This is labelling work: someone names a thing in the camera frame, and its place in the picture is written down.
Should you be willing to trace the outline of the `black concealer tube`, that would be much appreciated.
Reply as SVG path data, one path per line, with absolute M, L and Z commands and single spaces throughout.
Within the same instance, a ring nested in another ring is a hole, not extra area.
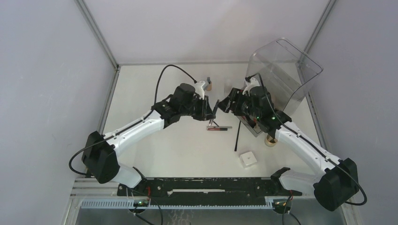
M 210 122 L 209 122 L 209 124 L 208 124 L 210 127 L 212 126 L 212 124 L 214 123 L 214 119 L 216 118 L 216 112 L 217 112 L 217 110 L 218 110 L 218 104 L 219 104 L 219 102 L 220 102 L 220 100 L 218 99 L 218 100 L 216 101 L 215 105 L 214 105 L 213 110 L 212 110 L 212 118 L 211 118 L 211 120 L 210 120 Z

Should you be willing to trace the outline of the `clear acrylic organizer box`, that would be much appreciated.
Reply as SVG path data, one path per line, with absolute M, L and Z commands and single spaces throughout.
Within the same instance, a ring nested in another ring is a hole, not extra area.
M 306 52 L 281 37 L 251 55 L 245 80 L 256 78 L 270 93 L 274 110 L 292 116 L 322 71 Z

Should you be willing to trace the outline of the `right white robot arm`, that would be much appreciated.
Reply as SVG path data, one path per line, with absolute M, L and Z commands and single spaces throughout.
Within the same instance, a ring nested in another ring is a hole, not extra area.
M 217 106 L 225 113 L 252 119 L 261 131 L 288 145 L 313 171 L 305 174 L 280 169 L 277 179 L 271 182 L 275 194 L 284 195 L 288 190 L 313 194 L 322 207 L 334 211 L 363 191 L 355 162 L 350 158 L 341 160 L 311 140 L 291 117 L 274 107 L 266 88 L 258 86 L 249 92 L 233 88 Z

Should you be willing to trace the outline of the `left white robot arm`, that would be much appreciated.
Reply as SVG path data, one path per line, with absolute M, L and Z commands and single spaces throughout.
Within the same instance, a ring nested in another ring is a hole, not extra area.
M 98 183 L 117 182 L 133 194 L 142 195 L 147 188 L 144 176 L 135 167 L 122 164 L 119 157 L 134 143 L 178 122 L 183 116 L 198 121 L 214 119 L 215 113 L 205 95 L 208 86 L 204 80 L 194 85 L 182 83 L 173 94 L 155 103 L 148 114 L 112 132 L 91 133 L 83 149 L 83 164 Z

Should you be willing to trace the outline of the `black makeup brush right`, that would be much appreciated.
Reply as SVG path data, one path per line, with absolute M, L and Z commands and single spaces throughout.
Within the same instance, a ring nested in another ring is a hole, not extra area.
M 235 140 L 234 152 L 237 152 L 240 128 L 241 128 L 241 121 L 239 121 L 238 128 L 237 128 L 237 135 L 236 135 L 236 140 Z

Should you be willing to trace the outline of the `silver and red lip pencils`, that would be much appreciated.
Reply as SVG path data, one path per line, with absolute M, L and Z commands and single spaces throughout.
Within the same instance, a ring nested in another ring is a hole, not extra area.
M 208 131 L 228 131 L 232 129 L 232 127 L 228 126 L 207 126 Z

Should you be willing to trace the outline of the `clear plastic bottle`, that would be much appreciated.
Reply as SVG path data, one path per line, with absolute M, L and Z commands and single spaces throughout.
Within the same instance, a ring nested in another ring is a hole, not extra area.
M 229 78 L 226 78 L 224 80 L 224 89 L 223 89 L 224 96 L 228 96 L 231 89 L 232 89 L 232 81 Z

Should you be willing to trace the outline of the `foundation bottle with pump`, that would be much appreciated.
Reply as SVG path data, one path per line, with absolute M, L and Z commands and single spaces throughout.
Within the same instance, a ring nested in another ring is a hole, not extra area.
M 206 87 L 207 91 L 211 91 L 212 90 L 212 81 L 210 77 L 207 77 L 207 87 Z

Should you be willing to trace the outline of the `gold round jar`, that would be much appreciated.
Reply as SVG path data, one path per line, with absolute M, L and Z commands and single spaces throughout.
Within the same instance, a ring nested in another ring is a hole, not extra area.
M 274 146 L 277 144 L 277 142 L 278 142 L 278 140 L 275 139 L 275 138 L 273 138 L 273 137 L 270 136 L 270 135 L 267 135 L 266 138 L 265 138 L 265 140 L 264 140 L 264 143 L 265 143 L 268 147 L 274 147 Z

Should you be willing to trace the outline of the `white cube box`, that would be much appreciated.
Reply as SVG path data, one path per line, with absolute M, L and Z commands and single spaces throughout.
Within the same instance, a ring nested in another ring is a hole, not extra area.
M 250 166 L 255 165 L 258 162 L 252 151 L 242 153 L 239 156 L 239 160 L 243 168 L 248 168 Z

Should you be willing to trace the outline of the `black mounting rail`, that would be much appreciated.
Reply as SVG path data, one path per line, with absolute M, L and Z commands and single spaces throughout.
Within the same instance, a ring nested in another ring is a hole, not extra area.
M 267 197 L 301 196 L 270 177 L 147 178 L 131 190 L 160 206 L 260 206 Z

